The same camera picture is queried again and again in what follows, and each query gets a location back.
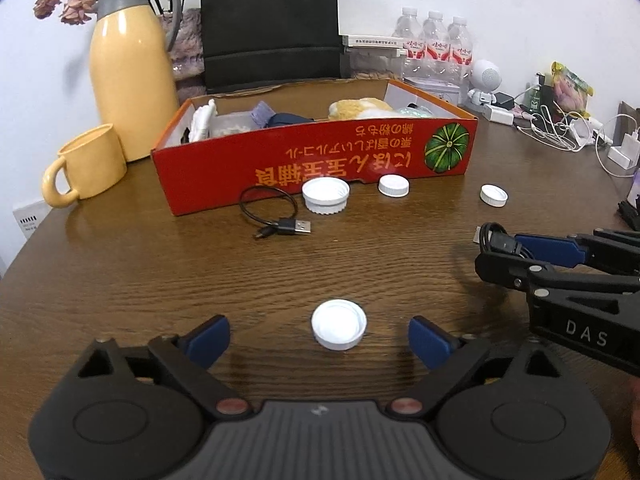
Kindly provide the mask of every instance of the dried flower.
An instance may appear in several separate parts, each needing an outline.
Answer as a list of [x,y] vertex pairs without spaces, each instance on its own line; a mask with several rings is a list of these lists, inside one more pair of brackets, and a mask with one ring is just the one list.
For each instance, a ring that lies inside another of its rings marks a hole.
[[69,25],[80,25],[91,18],[88,14],[95,14],[96,0],[67,0],[65,8],[60,14],[60,21]]
[[61,0],[36,0],[36,4],[33,7],[33,13],[39,20],[48,18],[53,14],[53,11],[56,10],[60,1]]

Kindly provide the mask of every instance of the stuffed animal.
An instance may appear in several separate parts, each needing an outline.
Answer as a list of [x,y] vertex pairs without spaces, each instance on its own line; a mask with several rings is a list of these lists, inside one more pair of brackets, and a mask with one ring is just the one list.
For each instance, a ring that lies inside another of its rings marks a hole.
[[375,97],[343,99],[329,106],[329,120],[349,121],[353,119],[383,119],[402,116],[391,106]]

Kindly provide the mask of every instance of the gray thermos handle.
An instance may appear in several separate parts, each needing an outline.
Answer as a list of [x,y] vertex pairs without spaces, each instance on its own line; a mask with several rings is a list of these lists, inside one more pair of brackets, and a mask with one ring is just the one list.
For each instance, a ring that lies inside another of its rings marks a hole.
[[174,3],[174,16],[171,20],[171,30],[166,34],[165,47],[170,51],[174,47],[175,38],[180,30],[180,22],[182,21],[182,4],[180,0],[172,0]]

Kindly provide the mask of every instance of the yellow thermos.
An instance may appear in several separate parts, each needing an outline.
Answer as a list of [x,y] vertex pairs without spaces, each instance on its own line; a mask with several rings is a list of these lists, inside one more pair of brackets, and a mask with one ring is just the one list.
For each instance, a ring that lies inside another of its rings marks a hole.
[[182,8],[173,0],[172,30],[164,35],[148,0],[98,0],[90,73],[103,123],[111,123],[128,161],[148,156],[178,109],[168,51]]

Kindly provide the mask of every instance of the blue object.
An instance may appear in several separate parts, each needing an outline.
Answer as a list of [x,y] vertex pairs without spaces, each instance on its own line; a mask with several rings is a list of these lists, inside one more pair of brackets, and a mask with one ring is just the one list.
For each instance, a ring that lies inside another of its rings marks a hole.
[[185,336],[182,341],[182,352],[189,361],[207,370],[229,348],[231,340],[231,327],[224,316],[214,318],[209,326],[196,333]]
[[301,117],[299,115],[279,113],[275,114],[267,123],[267,128],[275,128],[276,126],[289,126],[290,124],[313,123],[313,119]]
[[536,260],[552,265],[573,269],[576,265],[583,264],[587,257],[587,251],[570,238],[536,235],[515,235],[514,238],[527,248]]
[[449,341],[415,317],[409,322],[408,338],[411,351],[429,370],[442,366],[455,350]]

